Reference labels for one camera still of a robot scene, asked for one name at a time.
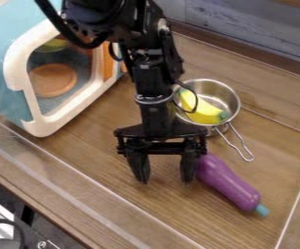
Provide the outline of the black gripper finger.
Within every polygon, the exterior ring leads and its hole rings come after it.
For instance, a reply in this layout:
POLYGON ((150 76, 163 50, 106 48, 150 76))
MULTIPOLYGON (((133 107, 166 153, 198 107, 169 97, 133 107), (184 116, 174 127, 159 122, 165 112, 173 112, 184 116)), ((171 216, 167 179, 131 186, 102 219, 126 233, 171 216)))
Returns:
POLYGON ((181 156, 181 161, 180 161, 180 174, 181 174, 181 181, 184 183, 189 183, 193 181, 196 173, 196 165, 197 165, 196 154, 185 153, 181 156))
POLYGON ((150 178, 149 157, 142 153, 134 152, 126 156, 126 160, 135 179, 146 184, 150 178))

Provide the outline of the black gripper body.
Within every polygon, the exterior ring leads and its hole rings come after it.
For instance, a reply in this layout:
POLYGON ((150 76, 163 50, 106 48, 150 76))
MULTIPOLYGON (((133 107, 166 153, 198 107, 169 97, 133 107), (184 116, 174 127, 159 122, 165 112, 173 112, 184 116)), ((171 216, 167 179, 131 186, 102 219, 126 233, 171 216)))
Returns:
POLYGON ((126 158, 141 155, 205 155, 208 130, 185 122, 177 115, 181 110, 169 96, 134 97, 141 111, 141 124, 118 128, 118 153, 126 158))

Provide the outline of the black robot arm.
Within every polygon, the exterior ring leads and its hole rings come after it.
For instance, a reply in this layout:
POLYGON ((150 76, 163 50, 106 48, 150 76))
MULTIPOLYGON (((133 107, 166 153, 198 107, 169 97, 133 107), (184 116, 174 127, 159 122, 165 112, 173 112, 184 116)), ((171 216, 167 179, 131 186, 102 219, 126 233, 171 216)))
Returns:
POLYGON ((142 123, 118 129, 115 136, 135 179, 149 181, 151 155, 180 155, 181 181, 190 182, 208 152, 208 130, 175 115, 182 58, 162 9, 153 0, 63 0, 62 19, 94 45, 119 45, 142 123))

